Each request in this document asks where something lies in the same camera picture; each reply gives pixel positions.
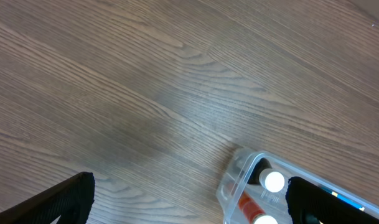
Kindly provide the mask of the black bottle white cap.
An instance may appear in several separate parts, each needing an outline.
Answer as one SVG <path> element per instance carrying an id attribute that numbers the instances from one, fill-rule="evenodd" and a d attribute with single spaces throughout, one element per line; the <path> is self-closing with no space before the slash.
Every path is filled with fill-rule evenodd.
<path id="1" fill-rule="evenodd" d="M 272 193 L 281 191 L 285 183 L 282 173 L 273 169 L 271 163 L 265 158 L 257 162 L 247 181 L 249 185 L 260 185 Z"/>

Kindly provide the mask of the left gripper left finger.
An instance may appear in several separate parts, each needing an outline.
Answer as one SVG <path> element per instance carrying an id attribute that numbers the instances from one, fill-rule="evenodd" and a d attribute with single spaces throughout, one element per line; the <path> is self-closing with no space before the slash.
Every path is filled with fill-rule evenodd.
<path id="1" fill-rule="evenodd" d="M 0 213 L 0 223 L 86 223 L 95 196 L 95 178 L 80 172 Z"/>

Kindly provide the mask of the orange bottle white cap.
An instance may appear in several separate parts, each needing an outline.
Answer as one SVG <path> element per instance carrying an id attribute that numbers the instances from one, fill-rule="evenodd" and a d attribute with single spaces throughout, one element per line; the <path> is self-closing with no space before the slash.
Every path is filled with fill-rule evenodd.
<path id="1" fill-rule="evenodd" d="M 268 215 L 245 191 L 241 194 L 237 205 L 249 224 L 278 224 L 277 220 Z"/>

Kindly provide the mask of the blue yellow lozenge box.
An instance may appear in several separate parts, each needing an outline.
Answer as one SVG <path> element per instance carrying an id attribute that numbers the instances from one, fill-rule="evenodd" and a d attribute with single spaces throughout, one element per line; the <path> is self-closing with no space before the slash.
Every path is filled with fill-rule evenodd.
<path id="1" fill-rule="evenodd" d="M 361 211 L 364 211 L 365 210 L 365 207 L 359 205 L 358 203 L 355 203 L 354 201 L 350 200 L 349 198 L 341 195 L 341 194 L 338 194 L 337 192 L 333 191 L 332 189 L 329 189 L 323 185 L 320 185 L 320 188 L 323 189 L 324 191 L 328 192 L 329 194 L 333 195 L 334 197 L 337 197 L 338 199 L 340 199 L 341 201 L 355 207 L 356 209 L 358 210 L 361 210 Z"/>

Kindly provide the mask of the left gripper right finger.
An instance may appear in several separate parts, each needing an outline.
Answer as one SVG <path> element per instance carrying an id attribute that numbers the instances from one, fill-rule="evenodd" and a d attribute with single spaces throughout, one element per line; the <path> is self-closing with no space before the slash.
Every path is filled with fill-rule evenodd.
<path id="1" fill-rule="evenodd" d="M 294 224 L 379 224 L 379 219 L 301 177 L 289 179 L 286 202 Z"/>

